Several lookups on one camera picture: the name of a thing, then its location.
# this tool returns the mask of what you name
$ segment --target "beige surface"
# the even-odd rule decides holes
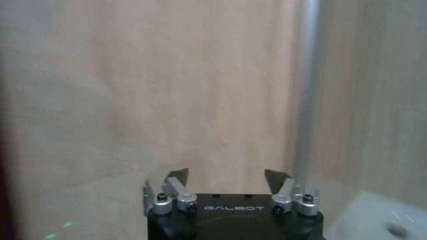
[[[263,169],[293,173],[297,2],[2,1],[25,239],[142,239],[159,168],[191,167],[197,192],[266,193]]]
[[[309,168],[327,226],[359,191],[427,207],[427,2],[330,3]]]

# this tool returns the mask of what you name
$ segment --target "wooden wall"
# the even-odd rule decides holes
[[[159,169],[190,167],[195,192],[294,172],[297,19],[295,0],[2,1],[23,239],[143,239]]]

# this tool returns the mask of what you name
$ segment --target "white surface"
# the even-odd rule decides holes
[[[329,240],[399,239],[387,231],[389,224],[397,224],[409,231],[407,240],[425,240],[427,209],[362,192],[326,229],[325,236]]]

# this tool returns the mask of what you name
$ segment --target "metal bolt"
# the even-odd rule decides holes
[[[306,203],[306,204],[313,204],[314,201],[315,201],[314,195],[311,195],[311,194],[305,194],[305,195],[302,196],[302,201],[303,201],[303,203]]]
[[[166,201],[169,200],[169,195],[165,192],[161,192],[158,194],[158,201]]]
[[[277,216],[281,216],[283,214],[285,210],[283,210],[283,207],[281,207],[279,205],[274,206],[273,207],[273,213],[277,215]]]
[[[187,206],[187,213],[190,213],[190,214],[194,214],[194,213],[197,213],[197,211],[198,211],[198,205],[197,204],[190,204],[189,206]]]

